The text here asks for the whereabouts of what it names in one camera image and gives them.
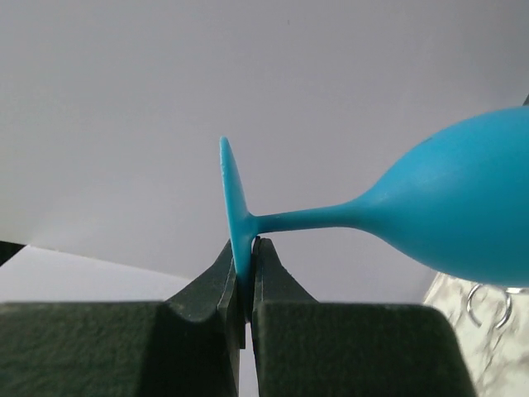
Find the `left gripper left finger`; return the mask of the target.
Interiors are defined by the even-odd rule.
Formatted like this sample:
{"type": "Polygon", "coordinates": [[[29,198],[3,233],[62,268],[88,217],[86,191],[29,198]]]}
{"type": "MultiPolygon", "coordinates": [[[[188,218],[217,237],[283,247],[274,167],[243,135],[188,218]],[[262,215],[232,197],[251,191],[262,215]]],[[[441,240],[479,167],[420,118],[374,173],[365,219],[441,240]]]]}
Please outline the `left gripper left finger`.
{"type": "Polygon", "coordinates": [[[4,396],[236,396],[245,345],[231,246],[165,301],[1,307],[4,396]]]}

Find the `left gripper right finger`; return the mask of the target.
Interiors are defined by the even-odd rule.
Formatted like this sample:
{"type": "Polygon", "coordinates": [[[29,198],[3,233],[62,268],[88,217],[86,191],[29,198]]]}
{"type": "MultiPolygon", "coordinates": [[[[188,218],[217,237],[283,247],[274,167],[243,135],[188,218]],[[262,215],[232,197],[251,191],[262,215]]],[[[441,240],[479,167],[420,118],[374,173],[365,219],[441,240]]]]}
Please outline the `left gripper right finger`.
{"type": "Polygon", "coordinates": [[[263,396],[473,396],[452,326],[418,304],[321,303],[256,240],[251,331],[263,396]]]}

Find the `blue plastic goblet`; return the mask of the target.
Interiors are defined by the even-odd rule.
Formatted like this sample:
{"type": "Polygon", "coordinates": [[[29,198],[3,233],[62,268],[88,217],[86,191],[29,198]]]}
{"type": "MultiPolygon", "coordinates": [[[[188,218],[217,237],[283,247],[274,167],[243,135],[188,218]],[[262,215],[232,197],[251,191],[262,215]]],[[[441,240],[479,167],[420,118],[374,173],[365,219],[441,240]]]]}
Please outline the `blue plastic goblet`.
{"type": "Polygon", "coordinates": [[[484,285],[528,285],[528,108],[457,122],[412,148],[359,197],[270,215],[247,208],[230,142],[222,187],[242,304],[252,309],[251,245],[270,232],[350,227],[441,273],[484,285]]]}

